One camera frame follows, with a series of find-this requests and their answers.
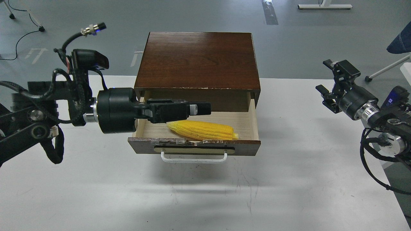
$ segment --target wooden top panel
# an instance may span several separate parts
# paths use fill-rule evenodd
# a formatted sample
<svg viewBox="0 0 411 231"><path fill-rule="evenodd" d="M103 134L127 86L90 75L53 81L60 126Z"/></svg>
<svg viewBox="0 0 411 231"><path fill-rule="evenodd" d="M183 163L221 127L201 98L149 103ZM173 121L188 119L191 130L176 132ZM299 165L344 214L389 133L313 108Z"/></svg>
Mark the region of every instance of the wooden top panel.
<svg viewBox="0 0 411 231"><path fill-rule="evenodd" d="M135 87L259 92L251 34L150 32Z"/></svg>

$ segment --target drawer front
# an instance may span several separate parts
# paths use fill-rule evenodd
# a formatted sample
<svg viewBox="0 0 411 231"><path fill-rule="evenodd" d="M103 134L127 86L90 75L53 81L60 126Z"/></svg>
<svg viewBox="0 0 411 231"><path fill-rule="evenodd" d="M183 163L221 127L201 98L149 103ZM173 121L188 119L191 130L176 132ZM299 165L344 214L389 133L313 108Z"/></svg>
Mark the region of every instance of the drawer front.
<svg viewBox="0 0 411 231"><path fill-rule="evenodd" d="M182 148L173 154L223 155L216 150L230 150L228 155L255 156L261 142L255 140L204 140L191 142L181 138L141 138L129 137L128 142L137 154L159 154L161 148Z"/></svg>

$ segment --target chair leg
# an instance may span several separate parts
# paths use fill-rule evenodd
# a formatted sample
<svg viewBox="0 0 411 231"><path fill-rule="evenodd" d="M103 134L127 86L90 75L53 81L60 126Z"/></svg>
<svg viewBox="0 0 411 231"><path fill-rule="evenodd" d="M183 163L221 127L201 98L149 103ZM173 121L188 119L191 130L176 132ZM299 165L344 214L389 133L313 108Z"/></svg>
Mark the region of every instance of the chair leg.
<svg viewBox="0 0 411 231"><path fill-rule="evenodd" d="M14 17L14 14L12 13L12 11L10 10L9 6L7 5L6 1L3 2L4 5L6 6L7 10L9 11L10 15L9 18L11 19L15 19L16 17Z"/></svg>

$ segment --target black cylindrical motor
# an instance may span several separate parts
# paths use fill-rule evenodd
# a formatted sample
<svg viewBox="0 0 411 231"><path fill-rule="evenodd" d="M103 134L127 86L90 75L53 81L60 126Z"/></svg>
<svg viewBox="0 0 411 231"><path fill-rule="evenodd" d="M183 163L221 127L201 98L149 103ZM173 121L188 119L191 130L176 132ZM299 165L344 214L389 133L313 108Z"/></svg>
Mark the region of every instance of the black cylindrical motor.
<svg viewBox="0 0 411 231"><path fill-rule="evenodd" d="M352 120L359 120L361 115L358 111L368 103L376 105L377 102L378 99L365 88L353 85L341 98L338 107Z"/></svg>

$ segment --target blue cloth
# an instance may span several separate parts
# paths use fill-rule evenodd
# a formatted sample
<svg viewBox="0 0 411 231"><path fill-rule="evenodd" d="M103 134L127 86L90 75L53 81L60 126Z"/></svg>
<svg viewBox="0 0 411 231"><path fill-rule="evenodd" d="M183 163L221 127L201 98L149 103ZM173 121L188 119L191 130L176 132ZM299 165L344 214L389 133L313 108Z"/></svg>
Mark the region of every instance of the blue cloth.
<svg viewBox="0 0 411 231"><path fill-rule="evenodd" d="M391 42L387 51L392 54L411 52L411 22Z"/></svg>

